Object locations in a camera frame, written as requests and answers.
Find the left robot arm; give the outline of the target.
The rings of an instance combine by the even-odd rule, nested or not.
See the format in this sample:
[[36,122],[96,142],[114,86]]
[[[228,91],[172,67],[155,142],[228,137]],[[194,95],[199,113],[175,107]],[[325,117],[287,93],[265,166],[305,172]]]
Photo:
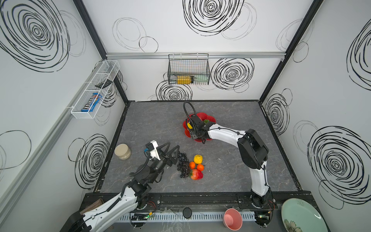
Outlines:
[[130,173],[131,180],[122,191],[103,205],[87,211],[73,213],[62,226],[62,232],[104,232],[120,217],[138,207],[143,208],[151,190],[150,184],[157,181],[166,166],[177,164],[180,146],[170,149],[169,142],[158,146],[156,141],[146,144],[146,161],[136,172]]

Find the small orange tangerine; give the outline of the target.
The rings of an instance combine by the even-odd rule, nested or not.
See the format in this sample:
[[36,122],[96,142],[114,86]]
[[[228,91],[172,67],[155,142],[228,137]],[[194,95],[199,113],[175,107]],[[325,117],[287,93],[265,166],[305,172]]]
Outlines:
[[190,162],[189,163],[189,167],[190,167],[190,169],[195,169],[196,168],[196,163],[195,162]]
[[202,172],[204,170],[204,166],[202,164],[198,164],[197,165],[197,170]]

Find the small yellow fruit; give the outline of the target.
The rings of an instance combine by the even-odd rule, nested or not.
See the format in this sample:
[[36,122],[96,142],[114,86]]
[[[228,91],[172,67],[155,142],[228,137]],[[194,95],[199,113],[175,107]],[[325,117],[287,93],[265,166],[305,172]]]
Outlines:
[[202,164],[203,156],[202,155],[195,155],[193,160],[196,164]]

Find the red flower fruit bowl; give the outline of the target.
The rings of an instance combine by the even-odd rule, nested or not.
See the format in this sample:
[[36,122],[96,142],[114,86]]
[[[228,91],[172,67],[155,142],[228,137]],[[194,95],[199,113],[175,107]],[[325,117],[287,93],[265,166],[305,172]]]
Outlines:
[[[207,115],[206,113],[203,113],[203,112],[199,112],[197,113],[197,116],[202,120],[204,121],[205,119],[208,119],[210,122],[213,122],[213,123],[216,123],[216,119],[213,117],[213,116],[210,116],[210,115]],[[191,135],[189,133],[189,130],[187,128],[187,123],[189,123],[189,120],[186,119],[184,122],[183,122],[183,128],[184,128],[184,133],[185,135],[190,138]]]

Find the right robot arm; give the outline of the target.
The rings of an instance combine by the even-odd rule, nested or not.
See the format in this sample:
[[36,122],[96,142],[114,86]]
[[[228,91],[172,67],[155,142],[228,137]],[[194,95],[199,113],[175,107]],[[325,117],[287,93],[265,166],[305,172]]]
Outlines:
[[272,197],[267,180],[269,149],[255,130],[234,130],[212,121],[205,123],[197,115],[187,117],[186,128],[192,139],[203,142],[206,139],[219,140],[237,147],[243,163],[250,171],[252,205],[263,208],[268,204]]

